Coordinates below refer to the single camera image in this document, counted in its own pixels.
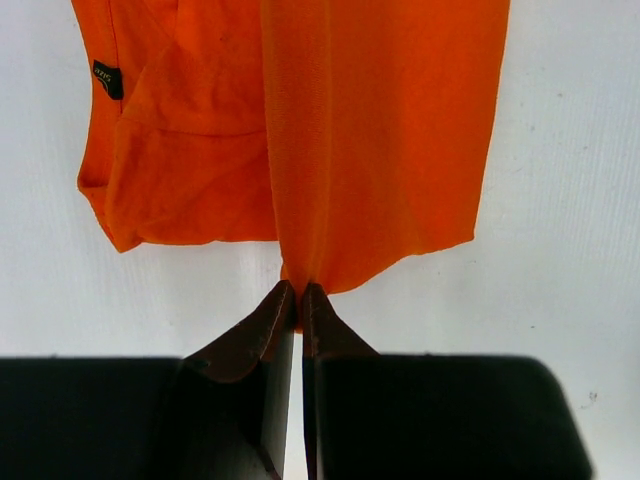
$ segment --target black label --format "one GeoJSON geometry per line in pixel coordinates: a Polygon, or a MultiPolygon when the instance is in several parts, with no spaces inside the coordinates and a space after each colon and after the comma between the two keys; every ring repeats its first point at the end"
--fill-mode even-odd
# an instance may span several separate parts
{"type": "Polygon", "coordinates": [[[94,60],[93,75],[100,81],[109,97],[113,100],[122,100],[124,90],[122,89],[122,72],[119,68],[107,67],[104,63],[94,60]]]}

